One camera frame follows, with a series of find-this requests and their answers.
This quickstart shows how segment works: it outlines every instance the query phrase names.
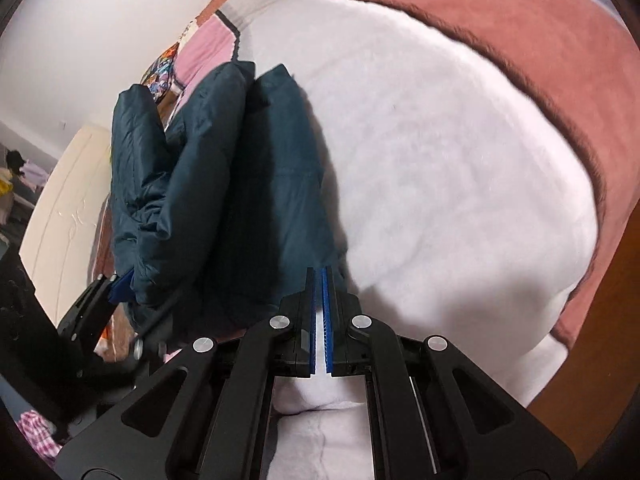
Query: silver screw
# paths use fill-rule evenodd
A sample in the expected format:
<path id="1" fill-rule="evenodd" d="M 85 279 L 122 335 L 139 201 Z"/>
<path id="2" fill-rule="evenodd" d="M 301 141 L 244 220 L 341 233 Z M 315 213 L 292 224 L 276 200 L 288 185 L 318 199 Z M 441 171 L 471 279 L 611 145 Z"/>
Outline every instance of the silver screw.
<path id="1" fill-rule="evenodd" d="M 269 320 L 272 328 L 286 328 L 289 326 L 289 318 L 287 316 L 273 316 Z"/>
<path id="2" fill-rule="evenodd" d="M 213 341 L 208 337 L 201 337 L 200 339 L 196 339 L 196 341 L 193 342 L 193 349 L 199 354 L 208 352 L 212 348 Z"/>
<path id="3" fill-rule="evenodd" d="M 142 342 L 142 339 L 136 339 L 136 343 L 135 345 L 133 345 L 133 358 L 136 361 L 140 361 L 140 358 L 142 357 L 143 347 L 144 343 Z"/>
<path id="4" fill-rule="evenodd" d="M 371 326 L 371 318 L 360 314 L 359 316 L 354 316 L 351 323 L 356 328 L 369 328 Z"/>
<path id="5" fill-rule="evenodd" d="M 447 349 L 447 340 L 439 335 L 432 336 L 428 339 L 427 345 L 431 350 L 435 350 L 436 352 L 442 352 Z"/>

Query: white fabric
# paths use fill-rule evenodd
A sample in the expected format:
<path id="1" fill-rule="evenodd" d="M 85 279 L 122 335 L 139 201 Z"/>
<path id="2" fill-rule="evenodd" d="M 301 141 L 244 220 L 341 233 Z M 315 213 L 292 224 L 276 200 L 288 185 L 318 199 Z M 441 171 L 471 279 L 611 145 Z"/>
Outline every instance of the white fabric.
<path id="1" fill-rule="evenodd" d="M 24 182 L 27 186 L 30 186 L 31 189 L 35 192 L 35 188 L 44 187 L 49 179 L 49 173 L 43 170 L 37 164 L 34 164 L 30 160 L 27 160 L 24 165 L 20 168 L 20 170 L 24 173 Z"/>
<path id="2" fill-rule="evenodd" d="M 446 336 L 528 403 L 566 357 L 548 334 L 596 240 L 567 142 L 495 66 L 401 12 L 351 0 L 221 10 L 239 59 L 258 74 L 284 63 L 308 99 L 364 311 L 402 335 Z M 372 478 L 356 386 L 321 372 L 278 382 L 276 409 L 320 411 L 280 422 L 270 479 Z"/>
<path id="3" fill-rule="evenodd" d="M 57 326 L 86 288 L 102 204 L 111 185 L 111 134 L 76 133 L 49 177 L 20 247 L 36 297 Z"/>

